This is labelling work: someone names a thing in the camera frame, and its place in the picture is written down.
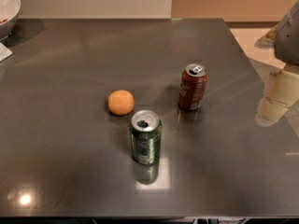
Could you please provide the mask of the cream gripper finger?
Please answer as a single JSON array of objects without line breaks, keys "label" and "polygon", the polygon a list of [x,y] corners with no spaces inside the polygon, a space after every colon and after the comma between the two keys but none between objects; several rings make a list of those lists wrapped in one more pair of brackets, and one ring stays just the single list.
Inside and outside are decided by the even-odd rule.
[{"label": "cream gripper finger", "polygon": [[263,76],[263,97],[257,107],[255,121],[262,127],[277,123],[299,100],[299,66],[274,67]]}]

